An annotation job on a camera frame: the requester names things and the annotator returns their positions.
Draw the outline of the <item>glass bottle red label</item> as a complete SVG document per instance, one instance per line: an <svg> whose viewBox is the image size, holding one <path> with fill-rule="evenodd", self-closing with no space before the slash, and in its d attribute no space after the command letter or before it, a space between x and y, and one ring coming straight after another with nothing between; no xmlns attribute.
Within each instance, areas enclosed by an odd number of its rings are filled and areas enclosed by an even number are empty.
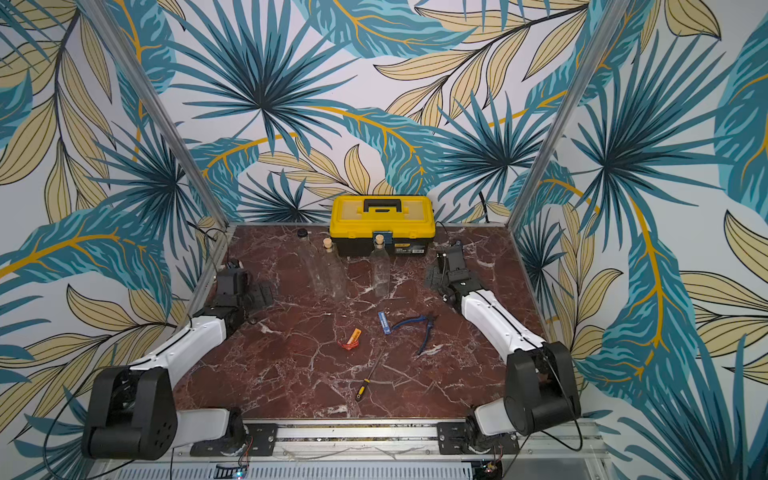
<svg viewBox="0 0 768 480"><path fill-rule="evenodd" d="M374 237L374 250L370 255L370 263L374 292L378 298L386 298L390 290L391 264L382 234L376 234Z"/></svg>

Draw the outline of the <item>glass bottle blue label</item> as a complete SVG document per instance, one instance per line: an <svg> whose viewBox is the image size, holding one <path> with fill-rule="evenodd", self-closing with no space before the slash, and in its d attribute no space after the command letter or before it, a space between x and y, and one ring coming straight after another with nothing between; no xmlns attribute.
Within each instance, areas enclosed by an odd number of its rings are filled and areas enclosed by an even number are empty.
<svg viewBox="0 0 768 480"><path fill-rule="evenodd" d="M315 294L323 298L327 291L325 288L324 278L322 275L321 263L318 256L318 251L309 238L309 232L305 228L299 228L297 230L298 237L298 254L306 269L310 282L313 286Z"/></svg>

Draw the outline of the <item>blue label sticker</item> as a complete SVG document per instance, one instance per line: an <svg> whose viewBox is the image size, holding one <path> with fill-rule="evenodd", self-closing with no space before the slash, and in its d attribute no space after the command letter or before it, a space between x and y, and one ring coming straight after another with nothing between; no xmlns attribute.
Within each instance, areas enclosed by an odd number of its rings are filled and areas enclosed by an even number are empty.
<svg viewBox="0 0 768 480"><path fill-rule="evenodd" d="M384 312L378 313L378 318L385 335L391 334L391 327Z"/></svg>

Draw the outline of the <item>glass bottle orange label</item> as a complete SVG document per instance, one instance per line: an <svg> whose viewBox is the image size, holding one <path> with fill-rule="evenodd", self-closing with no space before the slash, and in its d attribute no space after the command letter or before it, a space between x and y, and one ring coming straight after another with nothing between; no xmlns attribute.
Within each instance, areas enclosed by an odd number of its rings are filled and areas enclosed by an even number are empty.
<svg viewBox="0 0 768 480"><path fill-rule="evenodd" d="M331 238L325 238L322 245L322 261L326 272L328 291L334 300L343 301L347 298L347 275L345 267L338 255L336 245Z"/></svg>

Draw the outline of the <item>orange label sticker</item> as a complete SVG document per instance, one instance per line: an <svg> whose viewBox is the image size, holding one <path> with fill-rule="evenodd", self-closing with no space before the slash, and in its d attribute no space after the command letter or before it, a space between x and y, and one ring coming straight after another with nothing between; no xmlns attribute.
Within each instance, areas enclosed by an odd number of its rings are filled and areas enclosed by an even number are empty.
<svg viewBox="0 0 768 480"><path fill-rule="evenodd" d="M352 335L350 336L350 338L348 339L348 344L357 343L357 342L358 342L358 340L359 340L359 337L360 337L360 335L361 335L361 330L360 330L360 329L358 329L358 328L356 328L356 329L353 331L353 333L352 333Z"/></svg>

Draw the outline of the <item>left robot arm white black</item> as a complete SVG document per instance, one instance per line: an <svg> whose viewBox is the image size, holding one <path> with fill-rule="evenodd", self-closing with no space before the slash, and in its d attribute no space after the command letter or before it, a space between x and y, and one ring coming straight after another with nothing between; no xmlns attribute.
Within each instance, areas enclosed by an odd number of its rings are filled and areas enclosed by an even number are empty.
<svg viewBox="0 0 768 480"><path fill-rule="evenodd" d="M242 267L222 270L212 301L188 325L144 357L96 376L84 422L83 456L157 460L184 446L194 454L240 454L249 439L239 408L179 410L173 390L209 351L273 302L270 282L252 279Z"/></svg>

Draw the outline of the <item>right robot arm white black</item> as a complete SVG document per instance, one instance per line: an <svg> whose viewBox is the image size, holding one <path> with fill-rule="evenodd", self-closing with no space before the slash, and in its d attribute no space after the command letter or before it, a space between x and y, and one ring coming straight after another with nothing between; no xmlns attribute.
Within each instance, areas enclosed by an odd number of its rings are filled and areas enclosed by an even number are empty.
<svg viewBox="0 0 768 480"><path fill-rule="evenodd" d="M504 394L471 414L479 435L527 436L578 421L581 406L569 348L518 321L469 269L461 242L436 251L426 284L474 325L505 363Z"/></svg>

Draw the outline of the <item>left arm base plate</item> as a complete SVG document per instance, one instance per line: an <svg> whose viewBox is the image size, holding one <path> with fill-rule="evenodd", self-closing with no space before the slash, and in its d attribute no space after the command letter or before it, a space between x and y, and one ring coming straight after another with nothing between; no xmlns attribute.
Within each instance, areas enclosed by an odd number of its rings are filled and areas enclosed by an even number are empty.
<svg viewBox="0 0 768 480"><path fill-rule="evenodd" d="M270 457L273 455L278 426L275 423L236 425L228 429L224 437L194 443L192 457L240 458Z"/></svg>

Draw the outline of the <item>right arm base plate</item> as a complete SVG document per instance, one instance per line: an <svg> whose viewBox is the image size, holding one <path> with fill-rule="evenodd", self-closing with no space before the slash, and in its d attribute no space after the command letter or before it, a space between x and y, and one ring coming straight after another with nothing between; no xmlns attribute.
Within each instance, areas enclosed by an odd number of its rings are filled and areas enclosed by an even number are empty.
<svg viewBox="0 0 768 480"><path fill-rule="evenodd" d="M485 435L470 418L438 422L436 428L441 455L506 455L520 450L514 432Z"/></svg>

